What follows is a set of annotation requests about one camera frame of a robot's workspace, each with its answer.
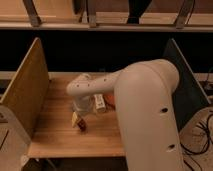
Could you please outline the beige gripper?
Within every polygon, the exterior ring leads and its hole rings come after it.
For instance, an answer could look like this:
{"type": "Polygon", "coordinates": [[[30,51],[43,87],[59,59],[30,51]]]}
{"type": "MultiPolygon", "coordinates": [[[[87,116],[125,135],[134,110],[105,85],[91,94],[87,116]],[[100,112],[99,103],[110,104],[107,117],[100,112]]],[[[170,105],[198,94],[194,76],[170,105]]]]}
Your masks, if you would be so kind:
{"type": "Polygon", "coordinates": [[[75,98],[73,100],[73,108],[74,111],[72,114],[72,127],[74,128],[78,123],[78,115],[85,116],[92,110],[92,100],[90,96],[75,98]]]}

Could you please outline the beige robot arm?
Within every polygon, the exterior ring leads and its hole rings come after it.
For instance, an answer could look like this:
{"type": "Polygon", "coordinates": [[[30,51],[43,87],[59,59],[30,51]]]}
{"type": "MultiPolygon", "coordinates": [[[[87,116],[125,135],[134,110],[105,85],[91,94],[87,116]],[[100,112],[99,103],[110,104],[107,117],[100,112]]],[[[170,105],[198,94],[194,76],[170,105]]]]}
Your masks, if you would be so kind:
{"type": "Polygon", "coordinates": [[[79,115],[88,113],[87,96],[113,92],[129,171],[184,171],[172,103],[179,72],[165,59],[137,62],[88,80],[84,74],[66,91],[79,115]]]}

